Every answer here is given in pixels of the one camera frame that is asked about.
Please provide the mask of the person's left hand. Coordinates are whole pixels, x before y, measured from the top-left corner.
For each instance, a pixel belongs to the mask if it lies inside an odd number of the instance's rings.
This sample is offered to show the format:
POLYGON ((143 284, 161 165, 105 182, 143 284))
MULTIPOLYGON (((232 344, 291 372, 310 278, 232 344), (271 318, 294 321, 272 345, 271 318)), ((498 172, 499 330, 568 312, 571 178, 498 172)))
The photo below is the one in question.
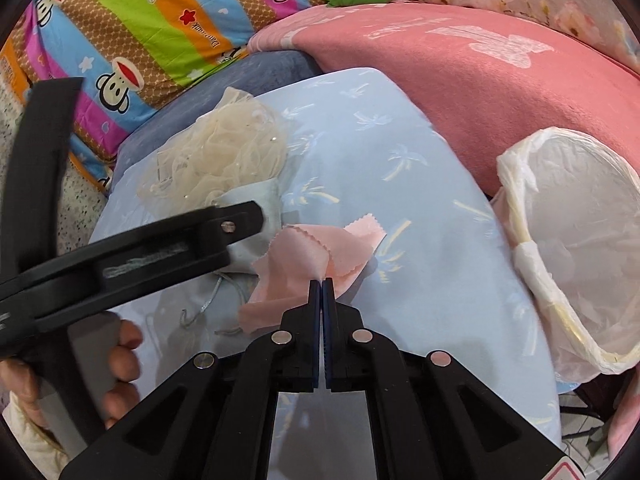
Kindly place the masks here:
MULTIPOLYGON (((102 401, 108 415, 106 428, 111 428, 140 401, 134 381, 140 377, 141 372, 134 350, 142 341, 142 331, 136 324, 128 320, 120 321, 118 344, 108 354, 108 367, 116 382, 114 388, 105 393, 102 401)), ((18 406, 32 422, 43 430, 50 429, 38 404, 36 376, 26 364, 14 359, 2 361, 1 385, 16 395, 18 406)))

